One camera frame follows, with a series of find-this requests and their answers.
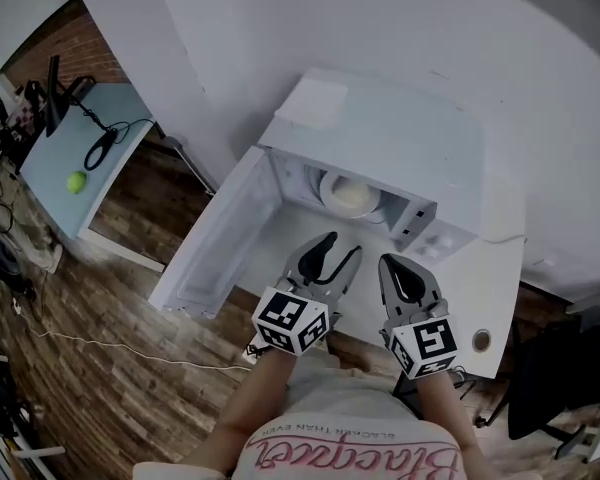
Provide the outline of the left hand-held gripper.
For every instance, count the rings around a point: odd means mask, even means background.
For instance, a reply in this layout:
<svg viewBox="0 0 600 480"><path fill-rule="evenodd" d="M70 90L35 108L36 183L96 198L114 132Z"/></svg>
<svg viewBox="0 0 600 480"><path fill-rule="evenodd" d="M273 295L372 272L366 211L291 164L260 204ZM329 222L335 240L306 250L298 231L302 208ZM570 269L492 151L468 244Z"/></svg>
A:
<svg viewBox="0 0 600 480"><path fill-rule="evenodd" d="M337 237L331 231L301 245L289 256L284 277L266 288L252 316L257 336L266 345L304 354L332 329L338 301L352 284L363 256L362 247L354 247L322 279L326 255Z"/></svg>

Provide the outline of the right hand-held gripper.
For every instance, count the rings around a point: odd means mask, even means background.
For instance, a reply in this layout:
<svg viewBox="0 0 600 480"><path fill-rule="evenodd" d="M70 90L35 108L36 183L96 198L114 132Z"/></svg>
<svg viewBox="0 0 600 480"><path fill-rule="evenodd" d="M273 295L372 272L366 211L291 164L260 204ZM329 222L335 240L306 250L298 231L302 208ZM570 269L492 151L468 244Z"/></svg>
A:
<svg viewBox="0 0 600 480"><path fill-rule="evenodd" d="M404 375L419 379L448 370L458 356L456 322L445 301L430 309L442 298L433 274L396 254L380 257L378 273L388 318L381 334Z"/></svg>

